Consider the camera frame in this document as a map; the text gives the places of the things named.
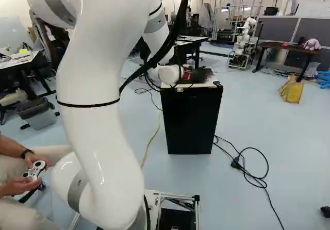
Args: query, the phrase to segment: yellow cable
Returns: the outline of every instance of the yellow cable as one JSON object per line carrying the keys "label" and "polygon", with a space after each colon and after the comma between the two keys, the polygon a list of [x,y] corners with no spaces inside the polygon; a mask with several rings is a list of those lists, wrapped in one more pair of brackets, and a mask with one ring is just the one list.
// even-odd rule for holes
{"label": "yellow cable", "polygon": [[161,112],[158,115],[158,127],[157,127],[157,130],[154,133],[154,135],[152,136],[152,138],[149,140],[148,145],[146,146],[144,157],[143,157],[142,164],[141,164],[141,169],[143,169],[143,167],[144,167],[144,163],[145,163],[146,157],[148,155],[148,150],[149,150],[150,144],[153,141],[153,139],[156,137],[156,135],[157,135],[157,133],[158,133],[158,131],[160,129],[160,116],[161,116]]}

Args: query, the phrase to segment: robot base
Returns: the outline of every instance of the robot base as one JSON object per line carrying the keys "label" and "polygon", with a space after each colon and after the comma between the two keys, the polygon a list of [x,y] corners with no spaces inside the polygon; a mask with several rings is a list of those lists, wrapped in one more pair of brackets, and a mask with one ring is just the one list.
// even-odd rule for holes
{"label": "robot base", "polygon": [[[151,230],[200,230],[199,195],[174,195],[146,190],[145,196],[150,209]],[[134,224],[129,230],[147,230],[145,207],[143,207],[143,211],[145,224],[142,226]],[[68,230],[75,230],[79,219],[80,215],[77,214]]]}

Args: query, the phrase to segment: wrist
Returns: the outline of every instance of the wrist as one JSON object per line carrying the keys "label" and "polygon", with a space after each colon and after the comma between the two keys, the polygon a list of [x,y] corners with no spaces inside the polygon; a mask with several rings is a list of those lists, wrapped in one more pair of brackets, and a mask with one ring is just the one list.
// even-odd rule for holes
{"label": "wrist", "polygon": [[28,156],[29,154],[34,154],[34,152],[30,149],[25,149],[22,153],[21,153],[21,158],[25,159],[26,156]]}

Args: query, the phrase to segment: white game controller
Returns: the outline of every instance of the white game controller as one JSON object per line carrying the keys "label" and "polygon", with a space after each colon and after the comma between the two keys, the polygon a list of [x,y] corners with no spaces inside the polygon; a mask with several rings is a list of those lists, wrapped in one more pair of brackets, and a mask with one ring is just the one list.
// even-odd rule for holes
{"label": "white game controller", "polygon": [[33,180],[37,180],[39,174],[46,168],[46,162],[43,160],[37,160],[33,163],[33,167],[23,173],[23,177],[30,177]]}

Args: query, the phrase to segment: blue object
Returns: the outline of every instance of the blue object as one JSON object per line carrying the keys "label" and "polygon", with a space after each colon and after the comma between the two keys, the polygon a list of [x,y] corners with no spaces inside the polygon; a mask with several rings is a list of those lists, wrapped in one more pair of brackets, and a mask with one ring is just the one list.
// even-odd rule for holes
{"label": "blue object", "polygon": [[330,87],[330,72],[329,71],[318,71],[316,76],[317,84],[321,85],[321,89],[326,89]]}

